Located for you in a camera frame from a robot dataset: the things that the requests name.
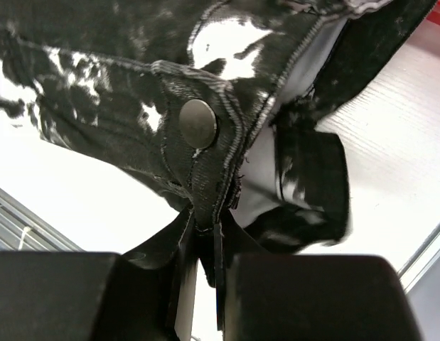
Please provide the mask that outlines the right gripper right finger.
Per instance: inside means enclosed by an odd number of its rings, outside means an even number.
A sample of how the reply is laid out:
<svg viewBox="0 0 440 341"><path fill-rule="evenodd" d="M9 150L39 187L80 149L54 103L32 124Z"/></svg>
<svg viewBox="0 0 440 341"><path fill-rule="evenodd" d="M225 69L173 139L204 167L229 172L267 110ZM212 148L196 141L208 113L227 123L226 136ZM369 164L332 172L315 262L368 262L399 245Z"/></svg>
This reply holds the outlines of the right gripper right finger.
<svg viewBox="0 0 440 341"><path fill-rule="evenodd" d="M215 269L215 290L216 290L216 315L217 328L224 330L225 325L225 260L223 248L222 225L217 223L213 227L213 251Z"/></svg>

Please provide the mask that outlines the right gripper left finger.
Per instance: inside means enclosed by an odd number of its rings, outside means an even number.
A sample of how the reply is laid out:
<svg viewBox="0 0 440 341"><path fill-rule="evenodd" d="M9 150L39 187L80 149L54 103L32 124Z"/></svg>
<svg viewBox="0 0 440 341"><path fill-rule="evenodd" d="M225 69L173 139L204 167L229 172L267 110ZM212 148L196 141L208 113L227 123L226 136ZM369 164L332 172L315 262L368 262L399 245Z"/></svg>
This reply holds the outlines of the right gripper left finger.
<svg viewBox="0 0 440 341"><path fill-rule="evenodd" d="M166 314L166 327L171 337L191 337L198 258L195 253L195 223L188 210L181 221L171 292Z"/></svg>

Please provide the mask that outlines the black white tie-dye trousers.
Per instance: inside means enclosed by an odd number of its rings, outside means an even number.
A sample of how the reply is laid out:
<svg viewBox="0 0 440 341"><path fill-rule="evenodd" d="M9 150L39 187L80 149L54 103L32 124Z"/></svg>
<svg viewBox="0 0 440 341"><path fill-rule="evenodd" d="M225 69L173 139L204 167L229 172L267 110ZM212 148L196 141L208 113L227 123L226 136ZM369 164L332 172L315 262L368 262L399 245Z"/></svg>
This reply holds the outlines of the black white tie-dye trousers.
<svg viewBox="0 0 440 341"><path fill-rule="evenodd" d="M343 145L317 124L358 96L433 1L0 1L0 116L188 210L215 285L232 212L266 250L348 231Z"/></svg>

